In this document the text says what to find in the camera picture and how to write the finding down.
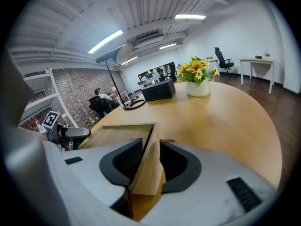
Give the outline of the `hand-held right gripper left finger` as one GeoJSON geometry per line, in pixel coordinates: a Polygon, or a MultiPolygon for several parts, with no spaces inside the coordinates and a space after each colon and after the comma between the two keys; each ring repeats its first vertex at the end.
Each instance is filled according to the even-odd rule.
{"type": "Polygon", "coordinates": [[[126,199],[129,178],[114,166],[115,159],[141,159],[142,139],[101,147],[60,152],[43,143],[48,168],[63,200],[67,226],[138,226],[118,213],[126,199]]]}

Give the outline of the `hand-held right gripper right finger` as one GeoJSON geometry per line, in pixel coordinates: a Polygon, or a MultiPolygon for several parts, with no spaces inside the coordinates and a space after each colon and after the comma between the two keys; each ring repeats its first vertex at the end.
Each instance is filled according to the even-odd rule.
{"type": "Polygon", "coordinates": [[[277,192],[236,159],[214,150],[162,141],[162,196],[142,219],[148,226],[252,226],[277,192]]]}

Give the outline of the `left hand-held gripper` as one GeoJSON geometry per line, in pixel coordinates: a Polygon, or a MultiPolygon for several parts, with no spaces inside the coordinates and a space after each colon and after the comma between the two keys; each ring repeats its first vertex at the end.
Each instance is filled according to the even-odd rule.
{"type": "Polygon", "coordinates": [[[69,126],[62,115],[54,111],[45,111],[39,123],[39,133],[46,134],[46,139],[54,143],[59,151],[78,150],[80,139],[91,135],[89,129],[69,126]]]}

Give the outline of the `wooden box with sliding lid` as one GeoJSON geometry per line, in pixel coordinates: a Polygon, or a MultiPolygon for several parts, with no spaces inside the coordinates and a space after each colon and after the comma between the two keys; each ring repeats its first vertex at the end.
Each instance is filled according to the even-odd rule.
{"type": "Polygon", "coordinates": [[[160,162],[161,128],[157,122],[143,124],[102,125],[80,145],[88,149],[113,145],[130,139],[142,139],[142,146],[131,149],[117,171],[129,179],[126,186],[131,206],[131,218],[141,221],[161,198],[166,181],[160,162]]]}

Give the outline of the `black rectangular box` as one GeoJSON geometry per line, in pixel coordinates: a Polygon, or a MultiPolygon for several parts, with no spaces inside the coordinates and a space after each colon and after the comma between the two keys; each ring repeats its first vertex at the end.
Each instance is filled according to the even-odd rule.
{"type": "Polygon", "coordinates": [[[142,89],[142,94],[147,102],[169,99],[173,97],[174,93],[175,87],[172,79],[164,80],[142,89]]]}

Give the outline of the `white metal shelf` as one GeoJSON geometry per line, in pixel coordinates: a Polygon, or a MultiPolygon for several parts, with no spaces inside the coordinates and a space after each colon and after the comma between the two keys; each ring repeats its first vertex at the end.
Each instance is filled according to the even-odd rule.
{"type": "Polygon", "coordinates": [[[33,94],[43,91],[45,93],[45,96],[43,98],[39,98],[33,102],[30,101],[28,103],[20,119],[19,126],[24,124],[26,121],[29,121],[44,110],[48,108],[53,109],[53,101],[57,99],[64,111],[64,113],[62,114],[63,119],[68,118],[73,127],[78,128],[77,123],[72,118],[59,93],[51,68],[47,68],[45,70],[45,73],[25,77],[24,81],[32,89],[33,94]],[[46,85],[49,81],[51,82],[53,93],[48,95],[46,92],[46,85]]]}

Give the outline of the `dark desk with white legs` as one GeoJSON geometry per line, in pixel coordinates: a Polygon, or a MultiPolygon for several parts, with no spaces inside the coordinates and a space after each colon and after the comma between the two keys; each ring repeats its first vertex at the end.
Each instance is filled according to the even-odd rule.
{"type": "Polygon", "coordinates": [[[114,91],[112,99],[117,102],[119,105],[122,105],[122,101],[125,103],[130,100],[129,95],[126,90],[123,92],[120,92],[120,94],[117,93],[117,91],[114,91]]]}

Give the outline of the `black desk lamp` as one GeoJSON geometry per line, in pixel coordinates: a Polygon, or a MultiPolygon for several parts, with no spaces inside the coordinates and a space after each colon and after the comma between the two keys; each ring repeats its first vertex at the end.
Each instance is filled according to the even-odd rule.
{"type": "MultiPolygon", "coordinates": [[[[125,44],[123,46],[115,48],[115,49],[113,49],[113,50],[97,57],[96,60],[95,60],[97,63],[105,62],[106,67],[109,71],[111,80],[112,80],[114,86],[116,87],[118,94],[120,94],[120,92],[119,92],[119,89],[118,89],[118,87],[115,83],[115,80],[114,80],[113,76],[112,76],[112,73],[109,69],[107,61],[109,59],[112,59],[117,64],[121,65],[123,62],[127,61],[127,59],[130,57],[133,49],[134,49],[134,47],[133,47],[132,44],[125,44]]],[[[137,99],[135,101],[126,102],[126,103],[124,103],[122,101],[122,107],[123,107],[124,110],[129,111],[129,110],[137,109],[137,108],[143,106],[145,103],[146,103],[145,99],[137,99]]]]}

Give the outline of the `white flower pot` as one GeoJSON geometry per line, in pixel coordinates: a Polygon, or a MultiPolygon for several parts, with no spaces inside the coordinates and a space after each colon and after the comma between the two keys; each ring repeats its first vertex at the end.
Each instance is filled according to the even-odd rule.
{"type": "Polygon", "coordinates": [[[186,92],[191,97],[206,97],[210,94],[210,81],[186,82],[186,92]]]}

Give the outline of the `dark window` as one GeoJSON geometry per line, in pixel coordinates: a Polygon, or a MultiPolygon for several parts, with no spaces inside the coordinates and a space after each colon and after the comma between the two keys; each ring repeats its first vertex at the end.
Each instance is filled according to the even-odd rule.
{"type": "MultiPolygon", "coordinates": [[[[170,63],[167,63],[167,64],[164,64],[164,65],[161,65],[161,66],[152,68],[152,69],[153,69],[154,71],[157,71],[157,68],[161,68],[161,69],[164,70],[164,75],[165,75],[165,77],[166,77],[166,78],[170,78],[170,77],[169,77],[169,75],[170,75],[170,67],[169,67],[169,64],[170,64],[170,63]]],[[[149,70],[147,70],[147,71],[144,71],[144,72],[142,72],[142,73],[140,73],[140,74],[137,75],[140,81],[143,79],[143,77],[144,77],[144,75],[145,75],[146,73],[151,73],[151,69],[149,69],[149,70]]]]}

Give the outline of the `yellow sunflower bouquet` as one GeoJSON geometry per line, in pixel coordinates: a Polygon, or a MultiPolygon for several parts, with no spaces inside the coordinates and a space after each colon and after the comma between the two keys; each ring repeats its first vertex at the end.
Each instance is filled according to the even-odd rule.
{"type": "Polygon", "coordinates": [[[215,66],[212,70],[209,69],[210,62],[201,60],[196,56],[191,56],[189,63],[184,63],[178,68],[177,82],[195,82],[214,81],[216,76],[219,76],[219,71],[215,66]]]}

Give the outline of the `white air conditioner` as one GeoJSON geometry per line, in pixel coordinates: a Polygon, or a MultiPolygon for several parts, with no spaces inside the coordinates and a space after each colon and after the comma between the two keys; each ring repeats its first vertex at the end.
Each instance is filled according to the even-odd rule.
{"type": "Polygon", "coordinates": [[[152,34],[152,35],[149,35],[147,37],[138,39],[136,41],[136,44],[134,45],[134,48],[135,49],[143,48],[143,47],[148,46],[150,44],[160,42],[160,41],[162,41],[163,37],[164,37],[163,33],[156,33],[156,34],[152,34]]]}

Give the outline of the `wooden desk with white legs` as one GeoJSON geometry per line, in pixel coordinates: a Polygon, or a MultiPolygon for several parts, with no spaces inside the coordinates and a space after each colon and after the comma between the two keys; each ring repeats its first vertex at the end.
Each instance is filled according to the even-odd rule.
{"type": "Polygon", "coordinates": [[[257,59],[257,58],[245,58],[245,59],[239,59],[240,62],[240,69],[241,69],[241,85],[244,85],[244,70],[243,70],[243,63],[250,63],[250,79],[252,78],[252,65],[251,63],[256,64],[263,64],[263,65],[269,65],[271,69],[271,75],[270,75],[270,83],[269,83],[269,95],[272,93],[272,88],[275,81],[275,65],[274,60],[272,59],[257,59]]]}
{"type": "Polygon", "coordinates": [[[218,59],[211,59],[208,62],[209,62],[209,66],[208,66],[209,78],[212,79],[215,76],[220,76],[218,59]]]}

